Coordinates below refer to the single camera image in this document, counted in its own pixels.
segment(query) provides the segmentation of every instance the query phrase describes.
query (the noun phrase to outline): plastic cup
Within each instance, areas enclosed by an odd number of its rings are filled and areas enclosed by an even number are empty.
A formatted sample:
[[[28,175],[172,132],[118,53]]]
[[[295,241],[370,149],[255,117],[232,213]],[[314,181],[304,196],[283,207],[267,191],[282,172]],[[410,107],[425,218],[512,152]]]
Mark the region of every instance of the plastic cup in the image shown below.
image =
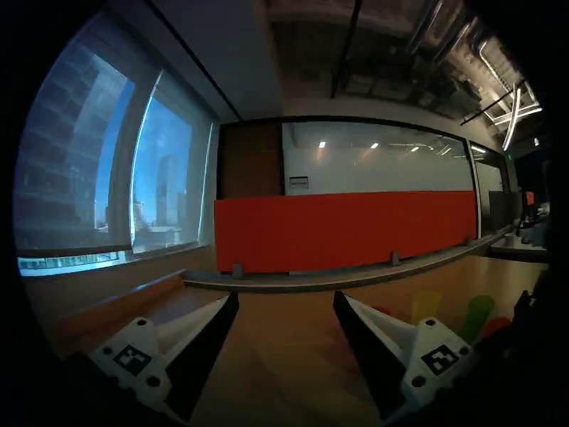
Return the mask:
[[[493,308],[494,299],[489,295],[479,295],[472,298],[468,303],[464,325],[458,335],[468,343],[473,342],[484,328]]]
[[[411,323],[416,325],[427,317],[435,317],[439,309],[440,300],[441,295],[432,290],[423,290],[415,293],[412,301]]]

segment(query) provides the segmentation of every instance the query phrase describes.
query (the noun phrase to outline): orange partition panel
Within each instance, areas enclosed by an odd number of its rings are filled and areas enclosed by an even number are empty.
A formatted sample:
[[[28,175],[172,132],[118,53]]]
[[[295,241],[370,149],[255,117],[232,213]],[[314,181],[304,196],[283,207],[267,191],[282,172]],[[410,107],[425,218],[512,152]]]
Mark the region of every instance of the orange partition panel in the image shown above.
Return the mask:
[[[476,236],[473,191],[398,191],[216,201],[219,271],[327,270],[387,261]]]

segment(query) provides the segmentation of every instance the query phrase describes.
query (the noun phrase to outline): green cup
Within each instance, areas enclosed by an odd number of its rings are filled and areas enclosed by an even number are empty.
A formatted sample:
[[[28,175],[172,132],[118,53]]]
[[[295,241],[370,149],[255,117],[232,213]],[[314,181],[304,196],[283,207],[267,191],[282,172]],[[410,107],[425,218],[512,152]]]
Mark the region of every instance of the green cup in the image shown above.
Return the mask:
[[[467,318],[458,335],[468,343],[474,342],[484,328],[493,308],[494,299],[489,295],[472,298],[468,303]]]

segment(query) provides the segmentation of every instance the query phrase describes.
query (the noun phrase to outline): glass partition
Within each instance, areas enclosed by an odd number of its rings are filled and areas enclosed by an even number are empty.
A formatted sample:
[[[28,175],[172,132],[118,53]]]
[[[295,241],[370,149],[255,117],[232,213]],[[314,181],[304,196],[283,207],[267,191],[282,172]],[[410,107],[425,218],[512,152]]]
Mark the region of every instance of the glass partition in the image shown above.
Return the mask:
[[[286,195],[473,190],[463,141],[357,122],[282,125]]]

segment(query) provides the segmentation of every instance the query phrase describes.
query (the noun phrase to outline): yellow cup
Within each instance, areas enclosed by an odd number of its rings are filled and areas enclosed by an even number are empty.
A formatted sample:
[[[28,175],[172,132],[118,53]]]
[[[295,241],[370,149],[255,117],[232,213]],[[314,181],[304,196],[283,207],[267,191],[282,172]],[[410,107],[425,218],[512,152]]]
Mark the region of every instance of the yellow cup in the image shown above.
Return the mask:
[[[411,323],[416,325],[427,317],[436,317],[441,294],[432,290],[423,290],[413,294]]]

